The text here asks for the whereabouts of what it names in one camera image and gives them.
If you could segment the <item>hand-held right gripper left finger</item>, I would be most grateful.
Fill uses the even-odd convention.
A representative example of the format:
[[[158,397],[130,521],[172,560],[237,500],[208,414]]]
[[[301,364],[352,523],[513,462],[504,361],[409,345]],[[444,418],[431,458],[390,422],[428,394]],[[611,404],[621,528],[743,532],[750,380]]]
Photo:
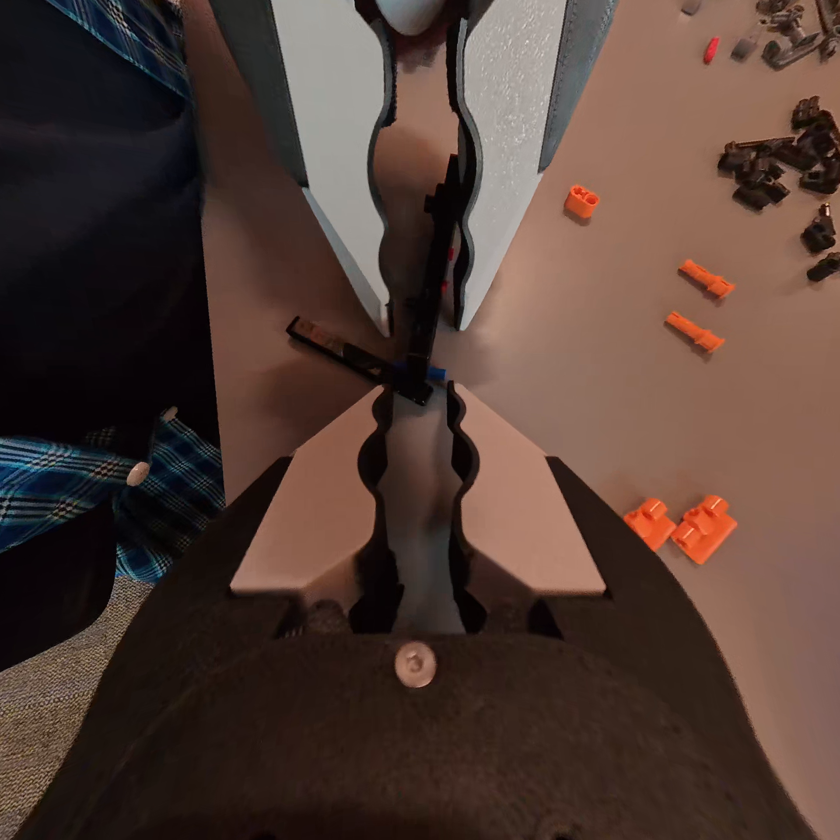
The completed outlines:
[[[376,386],[295,450],[230,582],[233,594],[360,600],[357,563],[374,535],[375,500],[359,457],[379,427],[375,402],[390,395]]]

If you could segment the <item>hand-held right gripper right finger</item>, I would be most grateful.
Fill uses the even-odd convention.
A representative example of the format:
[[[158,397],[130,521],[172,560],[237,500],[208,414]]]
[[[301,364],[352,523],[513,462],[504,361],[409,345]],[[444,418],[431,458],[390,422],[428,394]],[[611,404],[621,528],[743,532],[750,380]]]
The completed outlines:
[[[475,599],[606,592],[549,457],[462,384],[448,383],[458,583]]]

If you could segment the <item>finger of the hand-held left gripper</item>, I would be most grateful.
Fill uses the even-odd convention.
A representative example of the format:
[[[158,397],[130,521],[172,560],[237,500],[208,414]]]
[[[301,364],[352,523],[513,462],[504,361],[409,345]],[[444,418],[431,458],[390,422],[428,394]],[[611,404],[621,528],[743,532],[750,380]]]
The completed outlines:
[[[540,161],[565,1],[470,2],[455,52],[464,161],[475,166],[461,223],[466,246],[455,326],[473,321],[541,179]]]
[[[271,4],[301,147],[302,191],[368,318],[393,331],[373,158],[395,96],[389,31],[356,2]]]

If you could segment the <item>short black lego beam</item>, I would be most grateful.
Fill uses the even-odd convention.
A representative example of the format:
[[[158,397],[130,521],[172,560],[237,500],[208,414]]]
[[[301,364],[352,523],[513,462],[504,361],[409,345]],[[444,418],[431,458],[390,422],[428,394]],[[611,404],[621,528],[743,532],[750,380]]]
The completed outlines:
[[[290,339],[329,357],[372,383],[393,384],[393,368],[390,362],[315,322],[295,317],[288,324],[286,332]]]

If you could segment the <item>long black lego beam assembly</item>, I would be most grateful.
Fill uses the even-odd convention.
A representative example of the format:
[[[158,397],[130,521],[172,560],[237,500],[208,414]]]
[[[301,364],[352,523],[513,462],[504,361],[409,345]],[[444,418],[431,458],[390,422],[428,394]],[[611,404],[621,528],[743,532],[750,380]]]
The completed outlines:
[[[425,406],[433,393],[429,372],[448,284],[449,251],[457,227],[460,187],[458,156],[451,154],[444,181],[436,185],[434,194],[424,199],[424,211],[431,217],[434,231],[423,282],[411,307],[405,360],[397,367],[393,381],[394,392],[418,406]]]

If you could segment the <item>orange lego pin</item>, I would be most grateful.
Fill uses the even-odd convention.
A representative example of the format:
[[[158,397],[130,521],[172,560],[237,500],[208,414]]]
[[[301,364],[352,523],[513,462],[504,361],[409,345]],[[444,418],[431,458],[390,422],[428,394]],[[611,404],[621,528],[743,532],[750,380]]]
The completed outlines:
[[[702,328],[693,321],[690,321],[677,311],[672,311],[666,317],[665,325],[687,337],[705,354],[716,352],[726,341],[712,331]]]
[[[723,276],[715,275],[709,269],[697,264],[692,259],[686,259],[679,267],[681,275],[693,281],[707,294],[721,300],[730,295],[736,288],[735,284]]]

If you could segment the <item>orange lego T connector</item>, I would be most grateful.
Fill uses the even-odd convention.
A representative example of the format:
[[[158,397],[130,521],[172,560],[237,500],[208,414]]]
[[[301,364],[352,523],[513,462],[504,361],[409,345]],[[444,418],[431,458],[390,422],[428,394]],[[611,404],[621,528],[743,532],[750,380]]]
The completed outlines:
[[[640,506],[626,513],[625,524],[650,548],[657,552],[677,528],[677,522],[668,515],[666,504],[649,497]]]
[[[709,495],[686,511],[669,538],[692,563],[704,565],[737,527],[729,503]]]

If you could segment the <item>pile of black lego pieces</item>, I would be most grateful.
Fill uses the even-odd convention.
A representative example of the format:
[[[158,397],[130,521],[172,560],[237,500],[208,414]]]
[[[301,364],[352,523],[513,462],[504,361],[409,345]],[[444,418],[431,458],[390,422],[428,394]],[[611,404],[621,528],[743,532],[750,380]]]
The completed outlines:
[[[761,213],[779,205],[791,193],[786,174],[798,186],[822,199],[800,241],[816,262],[805,277],[813,285],[838,277],[838,212],[831,199],[839,189],[839,131],[833,114],[819,96],[799,100],[791,113],[791,133],[753,141],[732,141],[721,152],[718,171],[736,184],[732,198],[742,207]]]

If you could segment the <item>pile of grey lego pieces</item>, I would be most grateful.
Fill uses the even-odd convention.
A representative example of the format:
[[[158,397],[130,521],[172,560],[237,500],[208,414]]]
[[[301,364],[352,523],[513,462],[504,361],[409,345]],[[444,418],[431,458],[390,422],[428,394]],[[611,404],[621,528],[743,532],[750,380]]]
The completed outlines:
[[[742,64],[760,51],[772,70],[783,70],[808,56],[825,64],[838,55],[838,1],[749,2],[754,21],[732,46],[730,59]]]

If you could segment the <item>blue plaid shirt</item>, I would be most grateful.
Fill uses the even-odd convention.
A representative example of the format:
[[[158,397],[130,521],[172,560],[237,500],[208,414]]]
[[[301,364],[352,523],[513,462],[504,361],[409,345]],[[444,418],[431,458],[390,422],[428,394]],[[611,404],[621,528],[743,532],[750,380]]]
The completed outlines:
[[[219,446],[176,412],[129,452],[116,427],[78,444],[2,436],[2,552],[109,502],[117,574],[158,581],[224,506]]]

